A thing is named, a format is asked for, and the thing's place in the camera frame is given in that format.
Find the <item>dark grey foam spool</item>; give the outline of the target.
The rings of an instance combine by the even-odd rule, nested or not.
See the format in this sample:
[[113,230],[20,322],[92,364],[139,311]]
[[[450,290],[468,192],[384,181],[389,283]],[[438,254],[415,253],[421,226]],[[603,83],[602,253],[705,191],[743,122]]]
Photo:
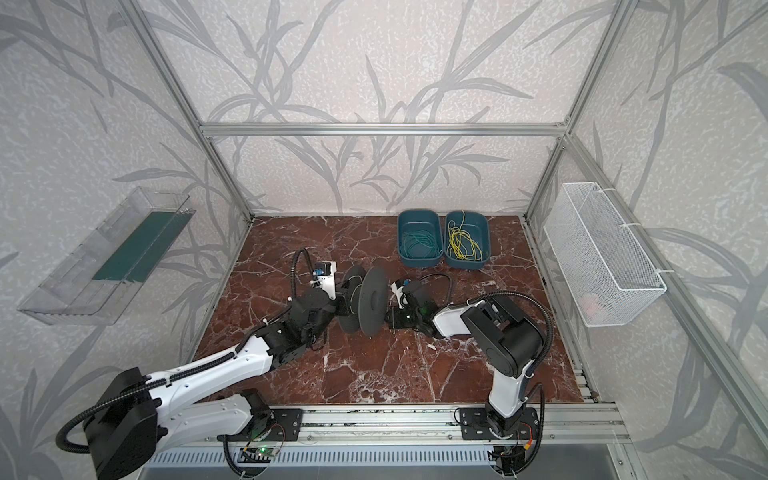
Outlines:
[[379,333],[388,309],[389,284],[385,271],[379,267],[366,270],[355,265],[345,274],[337,298],[348,302],[348,316],[337,317],[346,334],[362,332],[368,337]]

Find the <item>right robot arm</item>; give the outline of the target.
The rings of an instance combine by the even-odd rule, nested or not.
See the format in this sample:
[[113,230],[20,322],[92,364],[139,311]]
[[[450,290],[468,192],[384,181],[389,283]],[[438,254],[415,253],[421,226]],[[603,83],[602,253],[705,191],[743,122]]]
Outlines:
[[425,284],[429,277],[397,280],[390,285],[397,305],[387,314],[387,324],[435,339],[474,339],[493,368],[485,405],[486,428],[496,438],[510,438],[523,423],[530,397],[528,385],[552,347],[551,315],[535,298],[507,290],[440,306]]

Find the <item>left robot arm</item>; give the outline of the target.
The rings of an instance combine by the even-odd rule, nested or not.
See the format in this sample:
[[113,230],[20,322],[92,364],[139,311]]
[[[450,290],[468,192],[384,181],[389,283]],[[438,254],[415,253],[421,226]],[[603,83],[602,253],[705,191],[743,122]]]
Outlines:
[[309,288],[293,291],[282,310],[236,345],[170,370],[118,374],[94,406],[60,428],[57,448],[89,456],[100,479],[121,479],[165,448],[266,425],[270,410],[256,393],[208,398],[301,358],[336,317],[350,314],[365,269],[354,266],[337,282],[335,262],[308,265]]

